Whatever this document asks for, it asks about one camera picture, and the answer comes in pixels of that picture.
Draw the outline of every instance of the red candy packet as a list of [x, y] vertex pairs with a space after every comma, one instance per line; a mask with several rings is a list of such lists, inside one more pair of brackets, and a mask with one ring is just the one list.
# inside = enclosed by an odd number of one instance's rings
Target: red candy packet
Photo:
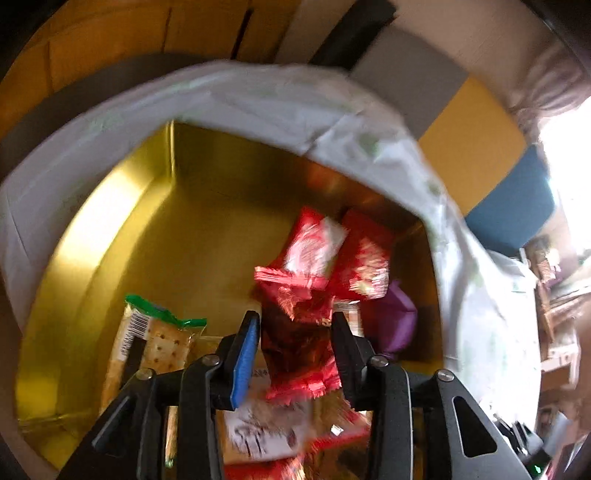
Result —
[[330, 328], [292, 322], [276, 304], [263, 304], [261, 349], [271, 377], [267, 400], [288, 404], [340, 388]]
[[329, 325], [333, 297], [322, 275], [345, 236], [339, 224], [303, 207], [285, 247], [269, 267], [256, 267], [255, 280], [291, 320]]
[[339, 300], [380, 299], [388, 290], [393, 234], [355, 210], [342, 225], [349, 231], [337, 256], [326, 290]]
[[303, 455], [224, 467], [228, 480], [304, 480]]
[[303, 207], [285, 247], [269, 266], [297, 274], [320, 276], [338, 252], [345, 236], [346, 231], [338, 223], [309, 207]]
[[342, 447], [369, 437], [371, 412], [353, 410], [342, 390], [314, 400], [313, 410], [315, 438], [309, 444], [309, 452]]

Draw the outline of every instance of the cracker package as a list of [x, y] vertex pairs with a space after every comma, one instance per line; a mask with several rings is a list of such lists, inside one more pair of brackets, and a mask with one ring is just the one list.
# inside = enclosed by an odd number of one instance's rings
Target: cracker package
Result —
[[[127, 295], [103, 383], [101, 413], [136, 370], [152, 368], [163, 374], [185, 368], [191, 347], [205, 325], [205, 319], [179, 320], [140, 296]], [[165, 447], [167, 464], [176, 454], [177, 419], [178, 408], [171, 407]]]

